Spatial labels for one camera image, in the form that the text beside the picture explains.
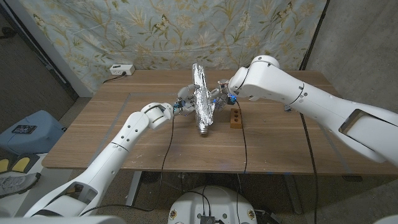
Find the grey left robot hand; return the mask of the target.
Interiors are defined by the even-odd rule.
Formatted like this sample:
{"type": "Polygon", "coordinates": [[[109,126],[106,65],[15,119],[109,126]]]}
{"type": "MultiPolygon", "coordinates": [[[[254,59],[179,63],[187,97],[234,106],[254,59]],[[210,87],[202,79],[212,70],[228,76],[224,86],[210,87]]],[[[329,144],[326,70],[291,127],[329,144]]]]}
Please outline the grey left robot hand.
{"type": "Polygon", "coordinates": [[[193,92],[198,85],[190,84],[180,89],[177,94],[177,100],[174,103],[174,115],[187,116],[195,111],[195,97],[193,92]]]}

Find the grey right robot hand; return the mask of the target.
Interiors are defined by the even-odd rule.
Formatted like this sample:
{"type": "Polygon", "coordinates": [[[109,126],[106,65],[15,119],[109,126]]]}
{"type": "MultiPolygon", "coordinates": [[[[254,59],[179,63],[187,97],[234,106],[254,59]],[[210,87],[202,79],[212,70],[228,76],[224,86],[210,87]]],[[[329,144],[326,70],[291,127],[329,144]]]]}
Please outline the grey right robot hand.
{"type": "Polygon", "coordinates": [[[234,105],[236,97],[229,93],[228,89],[229,80],[218,80],[218,87],[210,91],[210,100],[215,105],[215,111],[222,111],[226,105],[234,105]]]}

